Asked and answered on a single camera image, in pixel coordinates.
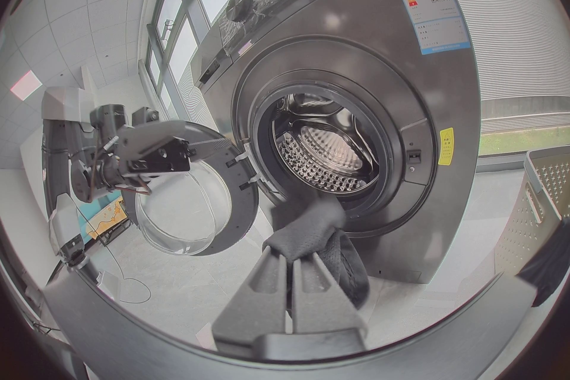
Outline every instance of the door hinge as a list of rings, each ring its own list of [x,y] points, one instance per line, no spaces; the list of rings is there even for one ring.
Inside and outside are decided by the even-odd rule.
[[[255,174],[253,175],[253,177],[251,177],[245,184],[240,185],[239,188],[243,190],[243,189],[246,189],[247,187],[249,187],[250,185],[252,185],[253,183],[261,181],[265,184],[265,186],[269,189],[269,191],[271,191],[273,193],[278,193],[275,186],[271,183],[271,181],[269,181],[263,175],[263,173],[259,169],[259,166],[257,165],[255,160],[253,159],[253,154],[251,152],[250,144],[248,142],[244,143],[243,148],[245,149],[245,152],[239,154],[233,160],[230,160],[228,163],[226,163],[227,167],[230,167],[230,166],[233,166],[234,164],[236,164],[237,162],[240,162],[241,160],[244,160],[247,158],[249,160],[249,163],[251,164],[251,167],[255,171]]]

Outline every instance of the grass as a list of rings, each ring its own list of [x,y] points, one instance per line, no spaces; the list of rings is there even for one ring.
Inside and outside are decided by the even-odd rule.
[[[570,126],[481,135],[479,155],[505,154],[570,144]]]

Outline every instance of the black wire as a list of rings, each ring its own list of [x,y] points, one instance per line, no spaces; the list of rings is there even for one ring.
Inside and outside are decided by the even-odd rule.
[[[93,225],[90,224],[89,220],[87,219],[87,217],[85,217],[85,215],[81,212],[81,209],[78,207],[77,210],[79,211],[79,213],[82,215],[82,217],[87,220],[87,223],[89,224],[89,226],[91,227],[91,229],[93,230],[93,233],[95,233],[95,240],[99,239],[99,233],[97,233],[97,230],[95,228],[93,228]],[[125,273],[123,272],[123,268],[121,268],[121,265],[118,263],[117,258],[115,258],[115,256],[113,255],[113,252],[110,251],[110,248],[108,245],[106,245],[103,241],[101,242],[103,244],[103,246],[109,251],[110,255],[113,257],[113,260],[115,260],[115,263],[117,263],[118,269],[121,271],[121,276],[123,277],[123,281],[125,280],[136,280],[137,282],[139,282],[141,285],[143,285],[147,290],[148,290],[148,298],[146,298],[144,301],[123,301],[122,299],[120,299],[119,301],[121,301],[122,303],[126,303],[126,304],[144,304],[147,301],[149,301],[152,297],[152,291],[150,288],[148,288],[148,286],[146,286],[145,283],[141,282],[138,278],[134,278],[134,277],[125,277]]]

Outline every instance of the laundry basket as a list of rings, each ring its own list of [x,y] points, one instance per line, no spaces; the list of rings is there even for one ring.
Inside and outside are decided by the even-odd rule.
[[[570,213],[570,146],[531,150],[517,202],[495,248],[495,272],[516,275]]]

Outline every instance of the washing machine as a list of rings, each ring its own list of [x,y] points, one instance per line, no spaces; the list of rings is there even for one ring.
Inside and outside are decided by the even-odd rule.
[[[306,189],[332,194],[369,275],[431,279],[478,156],[477,69],[456,0],[229,0],[191,70],[249,162],[240,191],[259,192],[270,222]]]

